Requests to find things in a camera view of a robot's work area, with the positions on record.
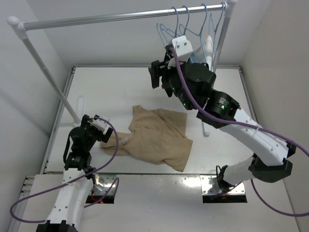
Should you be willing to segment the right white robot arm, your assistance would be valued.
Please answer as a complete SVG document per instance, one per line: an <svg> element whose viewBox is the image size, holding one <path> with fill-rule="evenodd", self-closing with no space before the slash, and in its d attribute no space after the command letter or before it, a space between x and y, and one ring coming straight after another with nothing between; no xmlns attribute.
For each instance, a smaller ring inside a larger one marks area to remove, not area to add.
<svg viewBox="0 0 309 232"><path fill-rule="evenodd" d="M175 95L186 110L198 110L202 122L230 134L251 151L253 156L235 165L225 165L216 175L216 185L228 192L237 184L259 179L275 183L288 177L293 165L288 158L296 146L264 132L240 106L225 92L213 88L216 74L207 63L191 63L180 59L182 78L174 63L171 45L166 46L163 61L154 61L148 69L152 88L162 87L168 97Z"/></svg>

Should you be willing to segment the beige t shirt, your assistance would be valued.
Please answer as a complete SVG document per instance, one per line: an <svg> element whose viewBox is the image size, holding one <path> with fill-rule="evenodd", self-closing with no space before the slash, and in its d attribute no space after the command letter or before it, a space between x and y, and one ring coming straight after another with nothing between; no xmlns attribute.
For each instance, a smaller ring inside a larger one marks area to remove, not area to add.
<svg viewBox="0 0 309 232"><path fill-rule="evenodd" d="M130 132L112 134L107 143L100 143L100 148L109 155L132 156L183 172L193 145L185 135L186 122L186 113L162 108L147 110L135 105Z"/></svg>

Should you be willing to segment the light blue wire hanger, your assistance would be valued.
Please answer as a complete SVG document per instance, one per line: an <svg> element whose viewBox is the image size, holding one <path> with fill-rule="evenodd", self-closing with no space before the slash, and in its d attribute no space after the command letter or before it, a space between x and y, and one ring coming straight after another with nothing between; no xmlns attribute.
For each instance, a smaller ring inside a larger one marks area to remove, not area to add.
<svg viewBox="0 0 309 232"><path fill-rule="evenodd" d="M169 44L169 40L167 39L167 35L170 36L172 39L174 39L178 36L179 14L178 14L176 7L173 6L171 9L173 9L175 14L176 14L175 29L172 30L172 29L166 27L164 24L159 24L159 23L156 24L157 33L158 33L159 38L160 38L164 47Z"/></svg>

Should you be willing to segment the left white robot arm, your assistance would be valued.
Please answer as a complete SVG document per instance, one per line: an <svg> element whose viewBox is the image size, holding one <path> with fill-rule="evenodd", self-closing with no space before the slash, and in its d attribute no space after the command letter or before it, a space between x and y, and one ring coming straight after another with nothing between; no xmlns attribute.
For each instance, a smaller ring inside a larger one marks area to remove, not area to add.
<svg viewBox="0 0 309 232"><path fill-rule="evenodd" d="M109 119L84 115L80 126L68 135L63 162L63 183L54 207L38 232L77 232L87 197L95 185L90 151L96 142L108 142L112 135Z"/></svg>

